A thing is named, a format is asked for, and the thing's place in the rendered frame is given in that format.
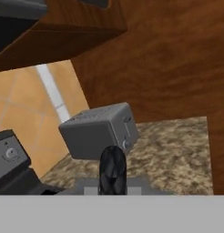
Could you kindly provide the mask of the brown wooden wall cupboard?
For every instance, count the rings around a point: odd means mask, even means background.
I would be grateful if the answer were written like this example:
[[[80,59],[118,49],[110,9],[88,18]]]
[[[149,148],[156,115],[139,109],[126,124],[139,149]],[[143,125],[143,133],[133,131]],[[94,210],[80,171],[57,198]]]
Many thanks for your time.
[[[0,72],[78,56],[127,31],[120,0],[45,0],[47,13],[0,53]]]

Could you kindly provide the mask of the tall brown wooden cabinet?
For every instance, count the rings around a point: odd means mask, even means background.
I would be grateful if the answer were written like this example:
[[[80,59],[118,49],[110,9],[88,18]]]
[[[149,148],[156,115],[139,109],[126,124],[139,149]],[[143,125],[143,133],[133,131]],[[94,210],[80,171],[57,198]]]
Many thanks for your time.
[[[127,101],[138,122],[207,117],[213,189],[224,195],[224,0],[114,0],[85,15],[127,23],[72,60],[89,106]]]

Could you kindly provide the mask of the grey and black stove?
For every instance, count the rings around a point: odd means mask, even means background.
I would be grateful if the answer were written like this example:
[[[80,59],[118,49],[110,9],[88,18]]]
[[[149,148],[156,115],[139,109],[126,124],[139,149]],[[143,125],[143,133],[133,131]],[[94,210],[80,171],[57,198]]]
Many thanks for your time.
[[[3,158],[8,148],[19,155],[15,161]],[[44,184],[30,167],[31,158],[12,129],[0,132],[0,195],[55,195],[64,191],[62,187]]]

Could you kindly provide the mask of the grey stove knob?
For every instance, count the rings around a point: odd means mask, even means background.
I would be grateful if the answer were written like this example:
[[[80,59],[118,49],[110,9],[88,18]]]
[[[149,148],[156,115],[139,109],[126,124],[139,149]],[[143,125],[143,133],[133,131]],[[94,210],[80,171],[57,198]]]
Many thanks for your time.
[[[5,152],[5,154],[3,155],[3,158],[6,161],[15,161],[19,158],[18,152],[14,149],[14,148],[8,148]]]

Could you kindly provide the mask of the grey toaster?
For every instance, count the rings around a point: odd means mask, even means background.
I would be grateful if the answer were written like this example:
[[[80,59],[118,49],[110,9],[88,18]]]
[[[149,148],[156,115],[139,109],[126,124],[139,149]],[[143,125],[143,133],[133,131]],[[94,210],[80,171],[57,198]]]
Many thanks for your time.
[[[58,129],[74,159],[99,160],[109,146],[120,147],[127,155],[138,139],[127,102],[81,111]]]

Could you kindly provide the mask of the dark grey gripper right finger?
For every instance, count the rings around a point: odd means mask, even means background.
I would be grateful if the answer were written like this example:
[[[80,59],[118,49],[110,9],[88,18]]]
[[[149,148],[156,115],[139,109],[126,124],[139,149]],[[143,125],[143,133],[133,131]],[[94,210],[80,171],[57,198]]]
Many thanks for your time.
[[[152,187],[143,177],[127,178],[126,156],[119,147],[112,147],[112,190],[115,195],[172,195]]]

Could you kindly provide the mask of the grey and black range hood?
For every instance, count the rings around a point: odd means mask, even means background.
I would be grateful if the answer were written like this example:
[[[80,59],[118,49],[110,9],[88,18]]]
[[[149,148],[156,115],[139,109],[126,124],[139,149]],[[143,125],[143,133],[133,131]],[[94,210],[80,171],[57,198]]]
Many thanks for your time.
[[[45,0],[0,0],[0,53],[46,13]]]

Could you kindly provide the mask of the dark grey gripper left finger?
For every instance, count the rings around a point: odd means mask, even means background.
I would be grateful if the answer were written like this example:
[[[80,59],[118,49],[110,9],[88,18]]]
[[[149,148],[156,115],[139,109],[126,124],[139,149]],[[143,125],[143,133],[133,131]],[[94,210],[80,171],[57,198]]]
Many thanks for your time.
[[[112,195],[113,194],[113,147],[107,147],[100,158],[99,180],[85,179],[76,183],[73,189],[60,195]]]

